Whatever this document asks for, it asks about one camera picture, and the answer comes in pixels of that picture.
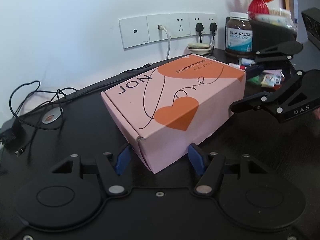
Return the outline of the black plug right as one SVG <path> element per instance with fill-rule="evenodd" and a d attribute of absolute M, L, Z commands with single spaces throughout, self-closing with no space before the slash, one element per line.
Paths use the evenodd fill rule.
<path fill-rule="evenodd" d="M 211 45 L 212 49 L 214 49 L 215 48 L 215 35 L 216 35 L 216 31 L 217 31 L 217 23 L 216 22 L 211 23 L 209 26 L 209 29 L 212 34 L 212 40 L 210 42 L 210 45 Z"/>

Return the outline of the black power adapter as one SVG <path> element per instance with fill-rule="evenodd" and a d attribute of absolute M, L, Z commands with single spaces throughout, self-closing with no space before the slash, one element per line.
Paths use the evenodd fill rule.
<path fill-rule="evenodd" d="M 16 118 L 6 121 L 1 127 L 1 144 L 7 146 L 15 141 L 19 137 L 21 130 L 21 123 Z"/>

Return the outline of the pink cardboard box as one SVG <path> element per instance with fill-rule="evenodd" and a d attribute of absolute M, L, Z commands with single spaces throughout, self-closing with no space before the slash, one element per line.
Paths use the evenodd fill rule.
<path fill-rule="evenodd" d="M 232 115 L 244 97 L 245 71 L 190 54 L 102 92 L 112 119 L 143 164 L 165 169 Z"/>

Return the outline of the cotton swab box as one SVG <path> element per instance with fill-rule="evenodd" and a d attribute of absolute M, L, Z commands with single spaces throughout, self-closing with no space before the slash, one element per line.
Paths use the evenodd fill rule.
<path fill-rule="evenodd" d="M 291 12 L 285 9 L 269 9 L 269 14 L 256 14 L 255 20 L 288 29 L 296 28 Z"/>

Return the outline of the white red lip balm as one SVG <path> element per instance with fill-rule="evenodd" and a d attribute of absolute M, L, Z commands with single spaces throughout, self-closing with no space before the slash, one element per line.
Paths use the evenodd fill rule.
<path fill-rule="evenodd" d="M 247 69 L 247 67 L 242 65 L 242 64 L 229 63 L 228 65 L 233 67 L 233 68 L 237 68 L 237 69 L 241 69 L 241 70 L 246 70 Z"/>

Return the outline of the round metal disc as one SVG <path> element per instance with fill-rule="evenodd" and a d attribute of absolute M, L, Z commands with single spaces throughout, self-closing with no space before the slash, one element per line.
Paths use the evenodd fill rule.
<path fill-rule="evenodd" d="M 47 125 L 55 122 L 63 113 L 63 109 L 59 107 L 55 107 L 49 110 L 47 113 L 44 114 L 42 118 L 42 123 Z"/>

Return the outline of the black plug left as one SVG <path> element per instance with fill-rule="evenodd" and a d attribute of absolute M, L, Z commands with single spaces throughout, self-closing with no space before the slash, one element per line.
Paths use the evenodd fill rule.
<path fill-rule="evenodd" d="M 203 24 L 202 23 L 197 23 L 196 27 L 195 27 L 195 30 L 198 33 L 199 42 L 202 43 L 202 32 L 204 30 Z"/>

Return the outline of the black speaker box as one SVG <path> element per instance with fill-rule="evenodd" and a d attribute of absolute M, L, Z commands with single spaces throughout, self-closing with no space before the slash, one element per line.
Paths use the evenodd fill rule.
<path fill-rule="evenodd" d="M 281 27 L 256 20 L 248 20 L 247 22 L 251 25 L 253 31 L 252 51 L 246 53 L 228 52 L 227 49 L 225 49 L 227 55 L 237 58 L 250 58 L 256 51 L 270 46 L 275 46 L 282 42 L 295 41 L 297 38 L 297 32 L 287 27 Z"/>

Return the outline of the brown fish oil bottle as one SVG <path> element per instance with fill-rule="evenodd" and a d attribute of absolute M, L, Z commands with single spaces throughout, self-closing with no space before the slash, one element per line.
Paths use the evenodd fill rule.
<path fill-rule="evenodd" d="M 249 16 L 231 12 L 225 25 L 225 53 L 232 57 L 249 57 L 252 53 L 253 30 Z"/>

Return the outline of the white wall socket panel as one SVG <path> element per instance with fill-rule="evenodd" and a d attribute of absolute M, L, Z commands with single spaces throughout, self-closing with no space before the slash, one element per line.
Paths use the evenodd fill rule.
<path fill-rule="evenodd" d="M 119 20 L 123 48 L 171 39 L 198 36 L 196 25 L 204 27 L 202 35 L 209 35 L 210 24 L 218 23 L 215 13 L 169 13 L 137 16 Z"/>

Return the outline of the black plug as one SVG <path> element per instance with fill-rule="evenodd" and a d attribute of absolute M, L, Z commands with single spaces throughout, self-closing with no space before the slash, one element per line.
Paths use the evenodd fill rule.
<path fill-rule="evenodd" d="M 195 27 L 195 30 L 198 33 L 199 42 L 202 43 L 202 32 L 204 30 L 203 24 L 202 23 L 197 23 L 196 27 Z"/>
<path fill-rule="evenodd" d="M 216 35 L 216 31 L 217 31 L 217 23 L 216 22 L 211 23 L 209 26 L 209 29 L 212 34 L 212 40 L 210 42 L 210 45 L 211 45 L 212 49 L 214 49 L 215 48 L 215 35 Z"/>

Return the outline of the colourful sticker card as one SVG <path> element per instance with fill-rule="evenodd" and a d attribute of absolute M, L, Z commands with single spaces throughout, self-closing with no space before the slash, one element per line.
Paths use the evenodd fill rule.
<path fill-rule="evenodd" d="M 285 77 L 281 72 L 276 74 L 267 73 L 261 81 L 261 86 L 266 88 L 279 86 L 284 81 L 284 78 Z"/>

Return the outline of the round cream suction holder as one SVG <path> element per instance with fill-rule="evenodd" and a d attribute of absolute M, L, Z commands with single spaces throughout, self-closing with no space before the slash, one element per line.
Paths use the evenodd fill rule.
<path fill-rule="evenodd" d="M 207 55 L 213 50 L 212 45 L 209 43 L 189 43 L 187 50 L 196 55 Z"/>

